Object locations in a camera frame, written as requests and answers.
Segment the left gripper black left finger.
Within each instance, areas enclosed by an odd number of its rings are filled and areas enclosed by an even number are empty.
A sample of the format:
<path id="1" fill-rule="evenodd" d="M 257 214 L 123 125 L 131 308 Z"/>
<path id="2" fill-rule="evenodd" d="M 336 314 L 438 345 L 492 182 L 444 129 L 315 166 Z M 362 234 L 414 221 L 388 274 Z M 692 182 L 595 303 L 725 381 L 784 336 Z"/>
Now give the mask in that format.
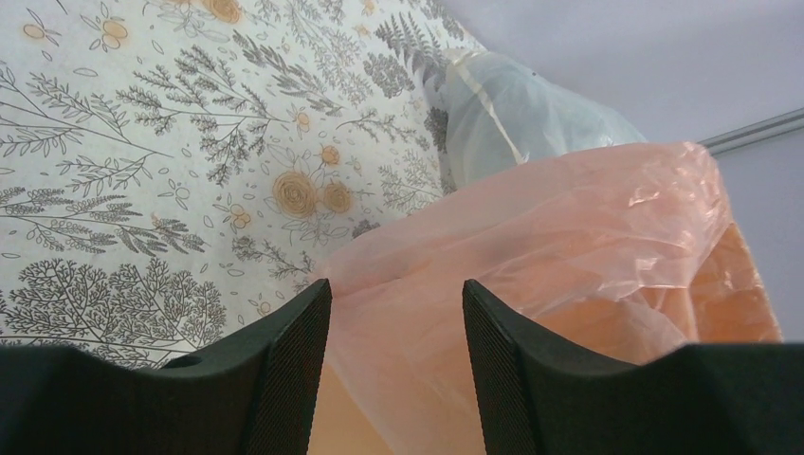
<path id="1" fill-rule="evenodd" d="M 303 454 L 331 315 L 327 280 L 159 369 L 73 347 L 1 351 L 5 454 Z"/>

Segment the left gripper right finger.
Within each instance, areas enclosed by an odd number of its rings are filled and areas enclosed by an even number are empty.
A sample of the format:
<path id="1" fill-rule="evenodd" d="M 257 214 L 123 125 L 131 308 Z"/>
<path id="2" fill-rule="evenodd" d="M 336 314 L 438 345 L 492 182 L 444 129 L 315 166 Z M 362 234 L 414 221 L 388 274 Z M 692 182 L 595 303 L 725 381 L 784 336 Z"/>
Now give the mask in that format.
<path id="1" fill-rule="evenodd" d="M 562 337 L 463 287 L 489 454 L 799 454 L 799 343 L 687 344 L 645 365 Z"/>

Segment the orange plastic trash bin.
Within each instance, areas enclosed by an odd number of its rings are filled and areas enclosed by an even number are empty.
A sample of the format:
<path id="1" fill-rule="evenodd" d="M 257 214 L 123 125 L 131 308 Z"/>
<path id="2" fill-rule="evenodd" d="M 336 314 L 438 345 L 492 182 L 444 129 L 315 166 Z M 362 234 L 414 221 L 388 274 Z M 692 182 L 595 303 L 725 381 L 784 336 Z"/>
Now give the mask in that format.
<path id="1" fill-rule="evenodd" d="M 688 342 L 781 338 L 735 225 L 673 237 L 404 220 L 359 237 L 320 275 L 334 299 L 316 454 L 484 452 L 461 308 L 470 279 L 571 341 L 632 363 Z"/>

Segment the pink plastic trash bag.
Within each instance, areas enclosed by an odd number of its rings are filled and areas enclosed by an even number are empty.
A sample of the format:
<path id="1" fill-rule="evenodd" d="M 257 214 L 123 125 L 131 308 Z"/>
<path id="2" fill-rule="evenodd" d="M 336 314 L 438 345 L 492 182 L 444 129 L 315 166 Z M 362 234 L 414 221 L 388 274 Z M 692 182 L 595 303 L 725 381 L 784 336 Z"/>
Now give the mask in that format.
<path id="1" fill-rule="evenodd" d="M 395 454 L 484 450 L 465 281 L 603 354 L 642 363 L 696 340 L 690 285 L 731 219 L 692 143 L 523 164 L 343 246 L 328 359 Z"/>

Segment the clear white trash bag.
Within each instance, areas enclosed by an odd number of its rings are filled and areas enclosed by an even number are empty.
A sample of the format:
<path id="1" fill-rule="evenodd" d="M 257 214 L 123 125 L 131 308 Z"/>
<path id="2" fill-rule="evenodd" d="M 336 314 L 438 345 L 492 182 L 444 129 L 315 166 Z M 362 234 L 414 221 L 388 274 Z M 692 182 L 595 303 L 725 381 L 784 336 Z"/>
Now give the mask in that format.
<path id="1" fill-rule="evenodd" d="M 453 49 L 446 70 L 446 155 L 462 188 L 517 165 L 644 141 L 611 107 L 500 53 Z"/>

